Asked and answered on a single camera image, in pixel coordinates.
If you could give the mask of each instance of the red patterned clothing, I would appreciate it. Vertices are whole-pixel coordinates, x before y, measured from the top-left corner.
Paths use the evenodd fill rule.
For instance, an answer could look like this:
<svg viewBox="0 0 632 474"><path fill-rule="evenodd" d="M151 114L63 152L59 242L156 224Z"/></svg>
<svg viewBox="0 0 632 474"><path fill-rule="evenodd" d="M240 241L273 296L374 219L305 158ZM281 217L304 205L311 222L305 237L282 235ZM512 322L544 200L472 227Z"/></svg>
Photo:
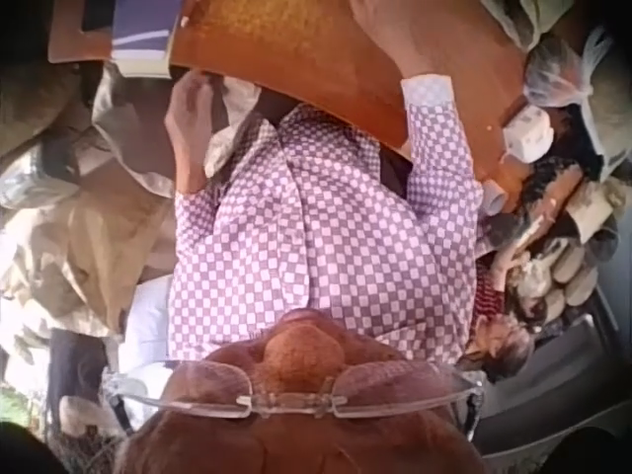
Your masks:
<svg viewBox="0 0 632 474"><path fill-rule="evenodd" d="M505 312L505 293L492 286L490 269L481 261L476 261L476 294L474 312L470 327L470 338L474 337L476 323L481 316L496 317Z"/></svg>
<svg viewBox="0 0 632 474"><path fill-rule="evenodd" d="M225 187L176 196L171 357L207 356L304 307L410 357L461 357L481 187L450 79L402 87L406 199L380 183L375 140L305 105L249 128Z"/></svg>

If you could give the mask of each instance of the man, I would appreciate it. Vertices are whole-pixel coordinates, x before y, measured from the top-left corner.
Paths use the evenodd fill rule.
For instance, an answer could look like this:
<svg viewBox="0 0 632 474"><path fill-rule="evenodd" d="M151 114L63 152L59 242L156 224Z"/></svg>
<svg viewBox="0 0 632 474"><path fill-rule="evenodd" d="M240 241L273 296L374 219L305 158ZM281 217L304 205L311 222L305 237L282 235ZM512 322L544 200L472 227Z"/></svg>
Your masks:
<svg viewBox="0 0 632 474"><path fill-rule="evenodd" d="M378 144L307 106L259 118L225 186L202 168L210 88L176 85L173 368L118 472L479 473L446 403L464 385L480 186L450 80L415 48L414 0L352 0L399 67L414 160L407 199Z"/></svg>
<svg viewBox="0 0 632 474"><path fill-rule="evenodd" d="M407 200L380 184L377 142L304 105L278 127L255 120L228 183L209 183L202 162L211 89L190 72L166 118L179 258L171 357L203 358L299 308L321 310L408 357L462 356L481 187L450 79L434 75L416 49L411 2L352 4L404 77L414 160Z"/></svg>

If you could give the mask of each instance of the wooden board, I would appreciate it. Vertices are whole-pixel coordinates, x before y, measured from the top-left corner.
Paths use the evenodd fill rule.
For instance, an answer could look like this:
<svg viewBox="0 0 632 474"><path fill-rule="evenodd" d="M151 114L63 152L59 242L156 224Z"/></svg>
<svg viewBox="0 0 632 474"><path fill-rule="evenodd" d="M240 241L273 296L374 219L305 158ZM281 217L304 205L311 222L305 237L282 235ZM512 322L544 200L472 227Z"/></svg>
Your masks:
<svg viewBox="0 0 632 474"><path fill-rule="evenodd" d="M499 166L502 126L524 104L524 54L476 0L418 4L416 41L452 76L476 175L508 191L511 208L528 168ZM82 13L83 0L55 1L50 61L110 57L110 32L81 32ZM172 63L285 93L396 150L407 138L398 71L357 27L348 0L199 0L177 31Z"/></svg>

